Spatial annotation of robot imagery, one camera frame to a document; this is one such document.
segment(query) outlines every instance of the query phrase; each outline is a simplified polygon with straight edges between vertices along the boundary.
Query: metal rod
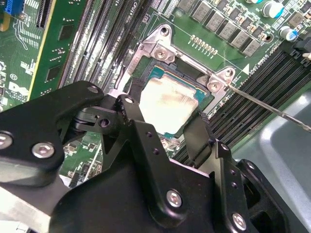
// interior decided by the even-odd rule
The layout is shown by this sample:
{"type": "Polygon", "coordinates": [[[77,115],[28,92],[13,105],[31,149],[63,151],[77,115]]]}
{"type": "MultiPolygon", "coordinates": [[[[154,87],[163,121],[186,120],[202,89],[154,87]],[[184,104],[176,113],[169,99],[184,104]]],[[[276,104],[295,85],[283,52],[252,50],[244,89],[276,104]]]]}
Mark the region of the metal rod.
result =
{"type": "Polygon", "coordinates": [[[243,96],[244,98],[247,98],[248,100],[258,104],[259,106],[267,109],[268,111],[270,111],[272,113],[275,113],[278,116],[280,116],[280,117],[282,117],[282,118],[284,118],[286,120],[289,120],[289,121],[297,124],[298,126],[302,127],[304,130],[306,130],[306,131],[311,133],[311,127],[309,125],[304,124],[300,120],[297,120],[296,118],[294,118],[294,117],[292,117],[292,116],[290,116],[290,115],[288,115],[288,114],[286,114],[286,113],[284,113],[284,112],[282,112],[282,111],[280,111],[280,110],[278,110],[278,109],[276,109],[274,107],[271,107],[270,105],[268,105],[268,104],[266,104],[266,103],[256,99],[255,97],[252,97],[252,96],[248,95],[247,93],[245,93],[245,92],[243,92],[243,91],[241,91],[239,89],[236,89],[235,87],[233,87],[231,85],[227,85],[227,86],[228,86],[228,88],[230,88],[235,93],[243,96]]]}

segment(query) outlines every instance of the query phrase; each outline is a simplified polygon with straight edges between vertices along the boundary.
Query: motherboard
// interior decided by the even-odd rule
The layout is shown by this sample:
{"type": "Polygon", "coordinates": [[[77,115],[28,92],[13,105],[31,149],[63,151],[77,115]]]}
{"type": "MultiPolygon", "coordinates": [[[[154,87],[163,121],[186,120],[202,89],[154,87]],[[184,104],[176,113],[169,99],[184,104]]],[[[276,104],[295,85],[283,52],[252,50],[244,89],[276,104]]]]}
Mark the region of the motherboard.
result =
{"type": "MultiPolygon", "coordinates": [[[[215,76],[281,109],[310,88],[298,44],[310,18],[308,0],[0,0],[0,112],[90,81],[132,95],[167,155],[191,165],[183,129],[197,111],[231,148],[272,117],[215,76]]],[[[101,171],[100,135],[64,150],[68,186],[101,171]]]]}

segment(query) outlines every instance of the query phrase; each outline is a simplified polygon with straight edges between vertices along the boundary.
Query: surface mount component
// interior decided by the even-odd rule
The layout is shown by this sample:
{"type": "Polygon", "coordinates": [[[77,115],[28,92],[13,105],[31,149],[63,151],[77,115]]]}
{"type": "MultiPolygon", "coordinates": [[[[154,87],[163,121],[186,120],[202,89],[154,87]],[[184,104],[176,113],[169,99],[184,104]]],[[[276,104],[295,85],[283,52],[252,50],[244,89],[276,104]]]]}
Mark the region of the surface mount component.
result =
{"type": "Polygon", "coordinates": [[[207,20],[208,23],[206,27],[211,31],[215,32],[223,22],[224,17],[219,12],[214,11],[213,13],[210,14],[207,20]]]}
{"type": "Polygon", "coordinates": [[[207,16],[209,13],[211,7],[205,2],[201,2],[199,6],[196,8],[196,10],[192,14],[192,18],[195,20],[202,22],[203,19],[207,16]]]}
{"type": "Polygon", "coordinates": [[[177,7],[188,13],[194,2],[195,0],[181,0],[177,7]]]}
{"type": "Polygon", "coordinates": [[[218,35],[221,38],[228,40],[236,28],[237,27],[232,22],[228,21],[218,35]]]}

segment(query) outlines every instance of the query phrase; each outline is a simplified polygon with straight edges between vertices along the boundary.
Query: capacitor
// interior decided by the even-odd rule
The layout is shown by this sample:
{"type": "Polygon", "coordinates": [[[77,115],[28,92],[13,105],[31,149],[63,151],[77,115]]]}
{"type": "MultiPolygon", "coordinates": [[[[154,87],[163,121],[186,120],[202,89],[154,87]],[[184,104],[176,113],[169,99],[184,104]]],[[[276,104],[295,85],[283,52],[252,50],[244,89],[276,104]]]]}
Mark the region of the capacitor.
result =
{"type": "Polygon", "coordinates": [[[289,26],[281,27],[279,35],[287,41],[294,41],[298,37],[298,32],[291,29],[289,26]]]}
{"type": "Polygon", "coordinates": [[[262,8],[262,15],[270,18],[279,18],[284,11],[284,6],[280,2],[269,1],[262,8]]]}
{"type": "Polygon", "coordinates": [[[256,3],[261,3],[263,0],[245,0],[245,2],[247,2],[247,3],[254,3],[254,4],[256,4],[256,3]]]}

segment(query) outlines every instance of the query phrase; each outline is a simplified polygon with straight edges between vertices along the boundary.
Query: ram slot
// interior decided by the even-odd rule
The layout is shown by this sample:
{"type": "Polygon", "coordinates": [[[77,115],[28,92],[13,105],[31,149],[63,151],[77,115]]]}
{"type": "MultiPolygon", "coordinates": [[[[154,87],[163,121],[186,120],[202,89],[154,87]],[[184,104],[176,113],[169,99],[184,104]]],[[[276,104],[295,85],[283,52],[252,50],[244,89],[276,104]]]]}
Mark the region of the ram slot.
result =
{"type": "Polygon", "coordinates": [[[89,19],[87,20],[87,26],[82,30],[82,38],[80,38],[78,46],[72,51],[73,54],[73,60],[67,61],[66,68],[67,71],[66,73],[63,73],[63,78],[66,79],[66,82],[64,85],[73,83],[76,81],[76,75],[79,70],[81,62],[84,60],[85,55],[86,55],[86,49],[87,46],[90,42],[90,39],[94,33],[94,28],[96,26],[96,23],[98,20],[100,20],[99,15],[102,12],[104,8],[104,3],[105,0],[97,0],[95,1],[93,8],[91,10],[91,15],[88,17],[89,19]]]}
{"type": "Polygon", "coordinates": [[[86,68],[81,72],[81,75],[83,75],[87,81],[90,81],[91,74],[93,70],[96,68],[99,57],[102,54],[113,29],[115,28],[118,15],[124,5],[124,2],[125,2],[124,0],[119,0],[117,1],[118,4],[114,5],[113,9],[111,10],[107,18],[106,21],[107,23],[105,24],[105,27],[101,31],[99,39],[97,40],[96,48],[94,52],[91,53],[86,68]]]}
{"type": "MultiPolygon", "coordinates": [[[[276,51],[241,90],[278,108],[310,80],[311,74],[299,62],[282,51],[276,51]]],[[[270,115],[255,103],[233,95],[210,119],[210,125],[219,140],[233,147],[256,131],[270,115]]]]}
{"type": "Polygon", "coordinates": [[[68,59],[63,71],[63,75],[62,75],[62,79],[60,81],[59,87],[63,87],[66,84],[66,80],[68,78],[69,72],[71,70],[74,58],[75,58],[75,54],[77,54],[78,52],[78,48],[81,45],[80,42],[83,39],[84,36],[84,31],[86,30],[87,27],[87,22],[92,21],[92,17],[91,17],[91,13],[92,13],[92,8],[94,6],[94,1],[93,0],[88,0],[86,3],[86,7],[84,9],[83,15],[81,17],[80,20],[80,24],[78,27],[78,31],[76,33],[76,36],[74,38],[74,41],[72,43],[69,55],[68,55],[68,59]]]}
{"type": "Polygon", "coordinates": [[[116,55],[120,51],[120,48],[124,43],[143,2],[144,0],[131,0],[127,2],[116,23],[116,30],[111,34],[107,45],[100,56],[99,65],[92,73],[91,81],[99,87],[102,87],[104,91],[111,82],[111,80],[106,78],[107,74],[112,67],[116,55]]]}

